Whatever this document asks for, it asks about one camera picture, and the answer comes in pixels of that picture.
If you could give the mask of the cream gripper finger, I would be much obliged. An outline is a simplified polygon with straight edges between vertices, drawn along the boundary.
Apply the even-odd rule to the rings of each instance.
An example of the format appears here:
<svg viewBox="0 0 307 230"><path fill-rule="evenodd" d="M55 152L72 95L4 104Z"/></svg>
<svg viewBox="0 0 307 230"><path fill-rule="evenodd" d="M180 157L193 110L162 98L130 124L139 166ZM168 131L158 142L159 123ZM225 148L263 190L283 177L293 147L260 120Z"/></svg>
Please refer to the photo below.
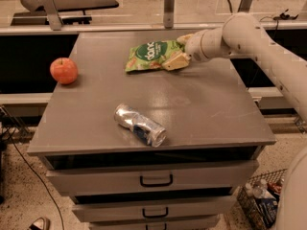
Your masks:
<svg viewBox="0 0 307 230"><path fill-rule="evenodd" d="M193 34L186 34L186 35L182 35L180 37L177 38L177 42L185 45L187 43L187 41L193 36Z"/></svg>
<svg viewBox="0 0 307 230"><path fill-rule="evenodd" d="M189 65L190 59L186 53L173 53L162 63L162 68L167 71L185 68Z"/></svg>

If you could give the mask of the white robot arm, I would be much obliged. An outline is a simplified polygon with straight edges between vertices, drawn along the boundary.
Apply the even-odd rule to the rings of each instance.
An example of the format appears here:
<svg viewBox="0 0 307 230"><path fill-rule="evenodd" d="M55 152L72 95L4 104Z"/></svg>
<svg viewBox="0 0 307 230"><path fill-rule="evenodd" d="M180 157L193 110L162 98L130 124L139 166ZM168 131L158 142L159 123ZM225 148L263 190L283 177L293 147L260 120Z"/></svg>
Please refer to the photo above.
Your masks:
<svg viewBox="0 0 307 230"><path fill-rule="evenodd" d="M273 41L249 13L231 15L220 28L177 39L195 62L213 58L250 58L307 121L307 61ZM307 148L289 166L277 208L274 230L307 230Z"/></svg>

